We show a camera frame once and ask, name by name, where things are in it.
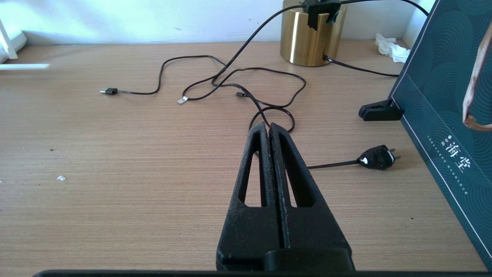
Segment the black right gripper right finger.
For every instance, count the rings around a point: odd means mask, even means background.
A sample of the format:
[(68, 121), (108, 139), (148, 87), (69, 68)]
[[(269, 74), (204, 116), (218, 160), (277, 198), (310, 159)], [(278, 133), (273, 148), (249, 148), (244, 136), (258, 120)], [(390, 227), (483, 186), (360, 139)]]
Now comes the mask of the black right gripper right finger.
[(290, 133), (273, 123), (270, 142), (281, 246), (285, 249), (350, 251), (346, 237)]

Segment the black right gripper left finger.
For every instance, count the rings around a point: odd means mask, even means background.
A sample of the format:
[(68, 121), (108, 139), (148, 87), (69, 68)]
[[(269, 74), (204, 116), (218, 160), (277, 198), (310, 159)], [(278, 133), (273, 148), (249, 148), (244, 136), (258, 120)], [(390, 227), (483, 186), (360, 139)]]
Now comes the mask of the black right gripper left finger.
[[(274, 163), (272, 132), (264, 123), (249, 132), (235, 186), (216, 249), (219, 271), (262, 271), (265, 255), (281, 249), (281, 202)], [(259, 207), (245, 204), (253, 155), (259, 154)]]

